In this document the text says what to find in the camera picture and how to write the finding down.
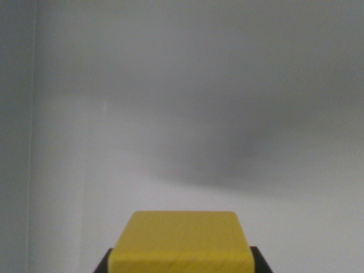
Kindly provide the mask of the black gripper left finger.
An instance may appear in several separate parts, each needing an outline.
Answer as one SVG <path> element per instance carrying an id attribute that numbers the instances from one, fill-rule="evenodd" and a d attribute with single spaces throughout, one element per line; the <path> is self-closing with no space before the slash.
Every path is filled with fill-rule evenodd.
<path id="1" fill-rule="evenodd" d="M 113 250 L 112 248 L 108 249 L 104 257 L 101 259 L 98 266 L 94 270 L 94 273 L 108 273 L 107 264 L 112 250 Z"/>

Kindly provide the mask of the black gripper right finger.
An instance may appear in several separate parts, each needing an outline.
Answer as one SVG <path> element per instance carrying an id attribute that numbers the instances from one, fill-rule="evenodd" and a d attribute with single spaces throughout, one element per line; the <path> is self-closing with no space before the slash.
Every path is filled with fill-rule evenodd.
<path id="1" fill-rule="evenodd" d="M 255 273 L 273 273 L 264 256 L 256 246 L 250 246 L 254 258 Z"/>

